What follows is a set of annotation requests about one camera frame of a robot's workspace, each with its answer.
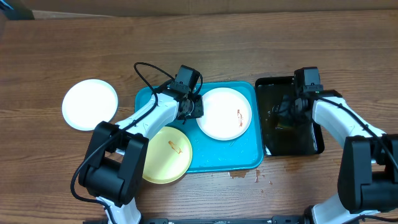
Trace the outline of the white plate with red smear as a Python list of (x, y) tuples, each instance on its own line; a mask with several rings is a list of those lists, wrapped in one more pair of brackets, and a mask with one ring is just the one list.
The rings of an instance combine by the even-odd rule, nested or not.
[(203, 95), (203, 116), (199, 128), (209, 137), (228, 141), (246, 132), (252, 120), (247, 98), (232, 88), (214, 88)]

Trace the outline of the white plate with brown smear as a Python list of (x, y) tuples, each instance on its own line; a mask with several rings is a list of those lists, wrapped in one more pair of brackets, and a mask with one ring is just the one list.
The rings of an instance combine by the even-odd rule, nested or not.
[(83, 80), (72, 86), (62, 101), (65, 122), (80, 131), (92, 131), (102, 121), (112, 120), (118, 109), (116, 90), (99, 79)]

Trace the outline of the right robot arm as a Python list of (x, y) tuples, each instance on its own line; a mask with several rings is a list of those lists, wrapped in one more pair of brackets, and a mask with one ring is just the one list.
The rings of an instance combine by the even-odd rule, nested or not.
[(359, 223), (373, 219), (395, 223), (380, 213), (397, 209), (397, 135), (375, 128), (335, 90), (324, 90), (316, 67), (303, 67), (292, 77), (294, 94), (274, 111), (278, 124), (324, 127), (343, 148), (337, 193), (308, 207), (306, 223)]

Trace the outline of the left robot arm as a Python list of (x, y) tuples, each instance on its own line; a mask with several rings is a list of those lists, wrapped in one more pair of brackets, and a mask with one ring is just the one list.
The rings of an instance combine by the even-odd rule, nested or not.
[(142, 182), (149, 141), (166, 125), (203, 116), (199, 94), (202, 74), (181, 65), (158, 87), (149, 85), (150, 100), (130, 117), (94, 129), (83, 162), (70, 183), (72, 195), (102, 206), (103, 223), (143, 223), (135, 194)]

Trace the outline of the black water tray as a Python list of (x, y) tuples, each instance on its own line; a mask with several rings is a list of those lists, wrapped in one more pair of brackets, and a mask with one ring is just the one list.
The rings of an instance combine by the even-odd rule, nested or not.
[(325, 150), (320, 125), (293, 115), (292, 76), (259, 78), (255, 92), (262, 145), (267, 156), (308, 156)]

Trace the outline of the yellow plate with smear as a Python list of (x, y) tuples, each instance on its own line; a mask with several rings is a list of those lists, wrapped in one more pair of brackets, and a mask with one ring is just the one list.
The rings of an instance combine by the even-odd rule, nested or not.
[(149, 141), (143, 179), (153, 184), (174, 182), (187, 172), (192, 157), (187, 136), (176, 128), (163, 127)]

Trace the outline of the dark object top-left corner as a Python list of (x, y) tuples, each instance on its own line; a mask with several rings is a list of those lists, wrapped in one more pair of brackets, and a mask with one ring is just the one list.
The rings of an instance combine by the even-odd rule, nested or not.
[(1, 12), (12, 21), (35, 19), (32, 10), (21, 0), (1, 0)]

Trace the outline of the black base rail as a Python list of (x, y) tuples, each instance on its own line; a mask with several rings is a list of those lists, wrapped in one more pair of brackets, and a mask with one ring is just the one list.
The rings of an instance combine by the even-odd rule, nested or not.
[(272, 218), (233, 218), (233, 219), (181, 219), (145, 218), (139, 224), (308, 224), (310, 220), (303, 215), (278, 215)]

